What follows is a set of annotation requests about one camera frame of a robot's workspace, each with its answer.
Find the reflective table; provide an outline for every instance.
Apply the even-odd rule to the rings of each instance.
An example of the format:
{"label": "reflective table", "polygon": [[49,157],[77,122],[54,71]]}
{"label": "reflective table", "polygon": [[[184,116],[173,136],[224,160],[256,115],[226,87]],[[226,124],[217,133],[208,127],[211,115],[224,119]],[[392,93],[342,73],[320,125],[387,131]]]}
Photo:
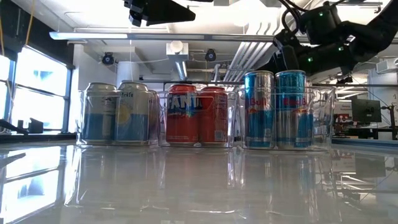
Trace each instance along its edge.
{"label": "reflective table", "polygon": [[398,155],[332,148],[0,144],[0,222],[398,223]]}

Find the aluminum can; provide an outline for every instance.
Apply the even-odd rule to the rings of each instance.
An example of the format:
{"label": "aluminum can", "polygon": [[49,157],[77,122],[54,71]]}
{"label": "aluminum can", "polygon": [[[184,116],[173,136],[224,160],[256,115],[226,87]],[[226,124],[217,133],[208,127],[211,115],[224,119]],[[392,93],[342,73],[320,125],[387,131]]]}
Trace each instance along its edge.
{"label": "aluminum can", "polygon": [[275,75],[279,149],[305,149],[308,146],[305,81],[305,72],[300,70]]}
{"label": "aluminum can", "polygon": [[202,146],[222,146],[228,141],[228,95],[223,87],[204,87],[199,93],[199,142]]}
{"label": "aluminum can", "polygon": [[192,146],[198,142],[200,100],[194,85],[176,84],[167,95],[166,141]]}
{"label": "aluminum can", "polygon": [[149,139],[157,140],[159,135],[160,99],[155,90],[148,90],[149,94]]}
{"label": "aluminum can", "polygon": [[81,139],[89,142],[113,140],[116,87],[107,83],[90,83],[85,91]]}
{"label": "aluminum can", "polygon": [[244,145],[251,149],[272,149],[274,138],[274,74],[249,72],[244,76]]}
{"label": "aluminum can", "polygon": [[118,143],[145,145],[149,135],[149,94],[145,84],[122,81],[116,102],[115,140]]}
{"label": "aluminum can", "polygon": [[313,129],[313,89],[310,80],[305,81],[305,102],[307,104],[307,137],[308,146],[312,145],[312,129]]}

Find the computer monitor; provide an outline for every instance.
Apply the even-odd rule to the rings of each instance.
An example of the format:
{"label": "computer monitor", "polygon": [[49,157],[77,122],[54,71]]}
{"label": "computer monitor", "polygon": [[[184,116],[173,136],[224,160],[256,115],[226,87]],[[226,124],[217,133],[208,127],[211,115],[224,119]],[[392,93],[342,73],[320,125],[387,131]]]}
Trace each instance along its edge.
{"label": "computer monitor", "polygon": [[353,121],[381,122],[380,101],[378,100],[351,100]]}

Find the plastic organizer bin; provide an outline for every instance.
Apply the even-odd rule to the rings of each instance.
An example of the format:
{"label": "plastic organizer bin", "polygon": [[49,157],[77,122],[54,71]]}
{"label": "plastic organizer bin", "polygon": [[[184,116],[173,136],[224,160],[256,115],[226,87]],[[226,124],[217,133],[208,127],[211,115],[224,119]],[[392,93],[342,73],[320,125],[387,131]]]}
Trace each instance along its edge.
{"label": "plastic organizer bin", "polygon": [[163,91],[158,95],[159,146],[233,147],[237,92]]}
{"label": "plastic organizer bin", "polygon": [[238,91],[242,147],[329,150],[335,89],[306,87],[303,93],[287,92],[276,88]]}
{"label": "plastic organizer bin", "polygon": [[160,103],[154,91],[81,91],[77,144],[157,144]]}

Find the security camera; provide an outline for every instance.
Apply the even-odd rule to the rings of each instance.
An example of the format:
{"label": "security camera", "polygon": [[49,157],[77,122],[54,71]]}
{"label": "security camera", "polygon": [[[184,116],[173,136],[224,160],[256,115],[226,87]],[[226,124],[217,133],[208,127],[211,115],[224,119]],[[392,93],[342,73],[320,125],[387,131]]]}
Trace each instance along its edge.
{"label": "security camera", "polygon": [[214,49],[207,50],[205,60],[208,62],[214,62],[216,60],[216,52],[214,51]]}
{"label": "security camera", "polygon": [[102,58],[102,63],[104,65],[113,65],[115,63],[113,53],[112,52],[105,52],[104,57]]}

